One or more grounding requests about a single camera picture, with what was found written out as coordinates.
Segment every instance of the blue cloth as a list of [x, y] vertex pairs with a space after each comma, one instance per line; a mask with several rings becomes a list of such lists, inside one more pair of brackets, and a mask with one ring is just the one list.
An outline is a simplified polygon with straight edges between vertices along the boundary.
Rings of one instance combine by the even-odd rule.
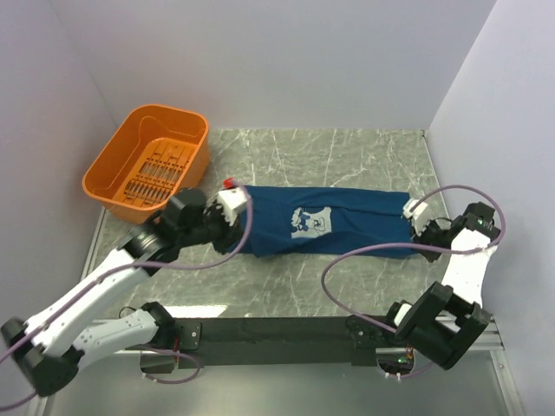
[[[371, 244], [410, 242], [402, 217], [406, 192], [349, 188], [247, 186], [254, 220], [242, 253], [343, 254]], [[245, 228], [246, 212], [241, 215]], [[379, 257], [406, 257], [409, 249], [375, 250]]]

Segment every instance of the orange plastic basket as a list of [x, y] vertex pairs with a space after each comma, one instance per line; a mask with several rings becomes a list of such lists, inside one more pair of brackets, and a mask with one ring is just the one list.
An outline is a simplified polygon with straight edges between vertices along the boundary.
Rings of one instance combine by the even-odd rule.
[[182, 187], [199, 184], [210, 163], [208, 121], [178, 108], [136, 108], [83, 177], [84, 191], [136, 224]]

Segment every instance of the red tag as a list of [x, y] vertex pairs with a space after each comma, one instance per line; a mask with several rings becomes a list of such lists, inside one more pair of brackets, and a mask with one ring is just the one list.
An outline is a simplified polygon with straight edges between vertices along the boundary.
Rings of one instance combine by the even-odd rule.
[[233, 184], [233, 178], [228, 178], [224, 181], [224, 188], [225, 189], [232, 189], [235, 185]]

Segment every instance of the gray marble surface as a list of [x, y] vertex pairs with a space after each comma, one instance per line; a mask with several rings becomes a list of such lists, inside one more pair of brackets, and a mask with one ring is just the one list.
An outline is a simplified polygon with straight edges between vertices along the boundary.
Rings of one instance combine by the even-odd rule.
[[[212, 163], [200, 188], [214, 194], [233, 176], [247, 185], [341, 186], [406, 191], [413, 197], [437, 187], [421, 131], [348, 129], [214, 130], [209, 136]], [[441, 197], [430, 199], [445, 215]], [[96, 266], [131, 228], [109, 215], [101, 228], [92, 266]], [[219, 258], [211, 245], [181, 251], [180, 262]], [[195, 272], [161, 270], [130, 290], [106, 311], [157, 300], [165, 306], [202, 306], [202, 314], [221, 316], [343, 315], [322, 292], [320, 274], [334, 256], [239, 255], [218, 268]], [[428, 263], [422, 256], [403, 260], [352, 257], [329, 276], [330, 290], [357, 310], [385, 313], [392, 302], [415, 301], [441, 280], [447, 258]]]

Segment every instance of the white wall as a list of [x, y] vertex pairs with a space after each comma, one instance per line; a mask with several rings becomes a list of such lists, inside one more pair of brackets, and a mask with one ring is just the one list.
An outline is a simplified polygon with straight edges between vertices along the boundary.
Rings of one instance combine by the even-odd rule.
[[[48, 2], [2, 2], [0, 56], [2, 324], [79, 281], [100, 212], [81, 177], [114, 122]], [[30, 392], [10, 361], [0, 386], [0, 406]]]
[[[442, 184], [487, 190], [506, 241], [485, 281], [528, 414], [555, 412], [555, 2], [499, 0], [429, 131]], [[471, 197], [447, 195], [452, 213]]]
[[51, 0], [118, 121], [423, 128], [494, 0]]

